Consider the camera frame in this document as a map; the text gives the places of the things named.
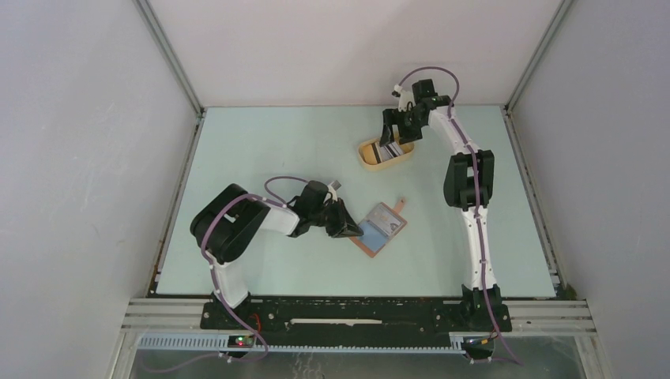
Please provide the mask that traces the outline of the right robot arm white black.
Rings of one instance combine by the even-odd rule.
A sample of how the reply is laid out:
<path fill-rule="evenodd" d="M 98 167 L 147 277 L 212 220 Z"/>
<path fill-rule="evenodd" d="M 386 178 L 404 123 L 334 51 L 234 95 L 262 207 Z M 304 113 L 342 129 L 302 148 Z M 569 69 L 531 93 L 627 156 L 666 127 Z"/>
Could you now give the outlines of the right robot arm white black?
<path fill-rule="evenodd" d="M 395 108 L 382 112 L 382 147 L 397 142 L 407 144 L 423 137 L 423 128 L 434 131 L 452 155 L 443 183 L 448 206 L 460 212 L 467 235 L 469 268 L 462 285 L 459 309 L 461 323 L 479 330 L 491 315 L 505 317 L 507 308 L 491 264 L 487 232 L 487 211 L 492 198 L 495 156 L 483 150 L 460 125 L 449 96 L 439 95 L 432 80 L 420 80 L 411 90 L 399 84 L 392 91 Z"/>

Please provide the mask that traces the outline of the brown leather card holder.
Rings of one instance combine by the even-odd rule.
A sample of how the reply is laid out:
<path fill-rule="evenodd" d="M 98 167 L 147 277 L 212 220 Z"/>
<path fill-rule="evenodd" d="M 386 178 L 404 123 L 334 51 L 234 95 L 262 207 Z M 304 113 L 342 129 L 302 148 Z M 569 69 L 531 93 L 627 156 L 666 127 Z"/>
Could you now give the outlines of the brown leather card holder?
<path fill-rule="evenodd" d="M 363 234 L 348 239 L 368 257 L 374 258 L 407 225 L 407 220 L 401 216 L 405 204 L 404 197 L 393 207 L 384 202 L 378 203 L 358 224 Z"/>

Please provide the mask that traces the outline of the cream oval tray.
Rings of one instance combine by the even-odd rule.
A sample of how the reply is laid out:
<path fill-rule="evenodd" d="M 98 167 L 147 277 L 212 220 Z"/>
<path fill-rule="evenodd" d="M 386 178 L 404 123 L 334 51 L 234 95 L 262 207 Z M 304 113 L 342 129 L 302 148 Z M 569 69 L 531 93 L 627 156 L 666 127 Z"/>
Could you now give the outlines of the cream oval tray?
<path fill-rule="evenodd" d="M 380 171 L 391 168 L 412 157 L 415 143 L 409 142 L 398 144 L 393 142 L 385 147 L 379 144 L 380 138 L 376 137 L 362 142 L 357 152 L 361 165 L 368 171 Z"/>

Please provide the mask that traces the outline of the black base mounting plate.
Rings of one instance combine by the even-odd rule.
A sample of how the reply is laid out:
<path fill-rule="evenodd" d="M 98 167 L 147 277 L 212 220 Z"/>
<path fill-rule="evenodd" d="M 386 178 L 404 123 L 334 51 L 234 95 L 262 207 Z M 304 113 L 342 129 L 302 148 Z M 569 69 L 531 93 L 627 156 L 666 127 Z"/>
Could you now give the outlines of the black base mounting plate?
<path fill-rule="evenodd" d="M 305 297 L 251 295 L 229 313 L 211 299 L 204 330 L 241 330 L 242 323 L 274 347 L 452 347 L 451 337 L 512 329 L 505 317 L 484 311 L 468 317 L 462 299 L 440 297 Z"/>

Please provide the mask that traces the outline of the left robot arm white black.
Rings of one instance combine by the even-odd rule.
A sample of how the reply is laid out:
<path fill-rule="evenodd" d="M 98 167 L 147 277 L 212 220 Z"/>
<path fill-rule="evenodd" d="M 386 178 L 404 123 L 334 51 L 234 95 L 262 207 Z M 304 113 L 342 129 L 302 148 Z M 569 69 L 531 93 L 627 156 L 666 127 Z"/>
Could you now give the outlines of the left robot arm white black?
<path fill-rule="evenodd" d="M 250 318 L 250 308 L 243 301 L 249 296 L 241 266 L 236 264 L 255 235 L 273 231 L 289 238 L 321 227 L 331 238 L 363 235 L 344 200 L 337 195 L 339 184 L 282 175 L 268 179 L 264 187 L 279 179 L 304 184 L 302 192 L 286 201 L 269 191 L 271 198 L 247 192 L 235 183 L 226 187 L 193 219 L 190 233 L 201 255 L 208 262 L 214 295 L 223 305 L 219 318 L 229 328 L 242 328 Z"/>

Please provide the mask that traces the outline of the stack of cards in tray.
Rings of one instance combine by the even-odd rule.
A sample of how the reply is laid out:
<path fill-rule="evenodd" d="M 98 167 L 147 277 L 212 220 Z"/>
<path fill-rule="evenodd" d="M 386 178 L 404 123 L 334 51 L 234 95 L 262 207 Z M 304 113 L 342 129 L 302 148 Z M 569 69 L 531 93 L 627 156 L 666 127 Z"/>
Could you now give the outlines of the stack of cards in tray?
<path fill-rule="evenodd" d="M 405 150 L 393 142 L 386 147 L 380 147 L 378 141 L 363 147 L 363 160 L 370 165 L 377 165 L 405 154 Z"/>

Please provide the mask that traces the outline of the aluminium frame front rail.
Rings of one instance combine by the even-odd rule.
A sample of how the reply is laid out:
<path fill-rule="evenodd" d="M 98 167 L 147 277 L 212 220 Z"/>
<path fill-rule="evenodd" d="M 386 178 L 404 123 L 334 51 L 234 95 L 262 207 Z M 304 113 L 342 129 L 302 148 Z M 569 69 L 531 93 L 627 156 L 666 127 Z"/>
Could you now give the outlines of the aluminium frame front rail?
<path fill-rule="evenodd" d="M 122 330 L 197 332 L 203 298 L 134 298 Z M 584 300 L 507 300 L 512 336 L 595 336 L 596 325 Z"/>

